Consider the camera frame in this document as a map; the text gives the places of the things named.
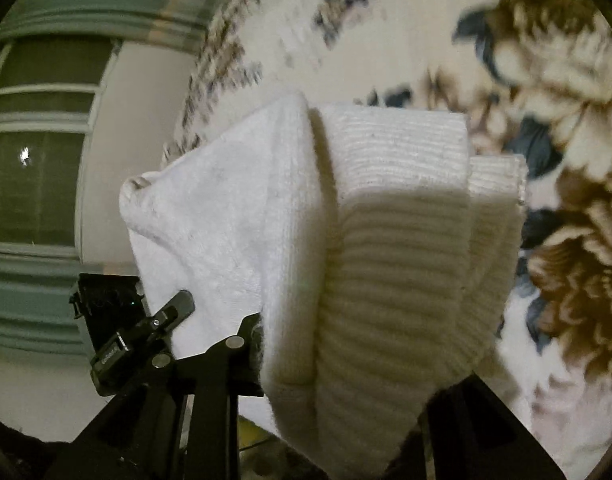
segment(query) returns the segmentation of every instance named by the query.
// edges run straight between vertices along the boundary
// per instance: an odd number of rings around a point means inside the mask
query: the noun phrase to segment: white window frame
[[[0,88],[0,95],[10,95],[29,92],[84,92],[94,94],[93,102],[88,114],[62,113],[62,112],[13,112],[0,114],[0,133],[6,132],[65,132],[83,134],[80,169],[77,178],[77,189],[75,198],[75,245],[71,246],[49,246],[36,244],[16,244],[0,242],[0,254],[15,256],[56,258],[64,260],[81,259],[81,227],[82,209],[84,197],[84,185],[86,175],[86,162],[92,142],[92,134],[99,113],[102,95],[106,91],[108,78],[110,77],[119,51],[121,42],[110,40],[113,43],[106,67],[102,72],[99,84],[61,84],[46,83],[33,85],[18,85]],[[14,46],[14,41],[7,43],[0,51],[0,73],[6,63],[6,59]]]

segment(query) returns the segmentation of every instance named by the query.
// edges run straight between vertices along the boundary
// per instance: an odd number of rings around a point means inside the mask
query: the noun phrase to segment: ribbed knit fabric
[[[120,207],[150,306],[179,288],[198,304],[176,354],[261,310],[273,420],[241,413],[333,478],[374,478],[490,347],[524,175],[518,158],[470,156],[459,115],[292,94],[127,182]]]

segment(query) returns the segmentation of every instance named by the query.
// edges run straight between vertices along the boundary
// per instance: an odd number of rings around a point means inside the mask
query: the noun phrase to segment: window
[[[78,36],[0,46],[0,253],[78,256],[81,167],[117,50]]]

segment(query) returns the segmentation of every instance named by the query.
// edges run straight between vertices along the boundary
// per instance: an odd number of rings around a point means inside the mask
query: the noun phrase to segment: white fabric
[[[241,413],[334,478],[380,475],[432,394],[490,348],[512,285],[525,168],[470,156],[464,118],[289,94],[120,208],[148,304],[196,312],[178,357],[261,311],[267,400]]]

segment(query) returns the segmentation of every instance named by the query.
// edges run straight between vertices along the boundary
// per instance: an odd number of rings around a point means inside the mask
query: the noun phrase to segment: floral bedding
[[[585,478],[612,440],[612,31],[592,1],[225,0],[164,165],[287,88],[460,112],[473,150],[525,156],[515,288],[478,372]]]

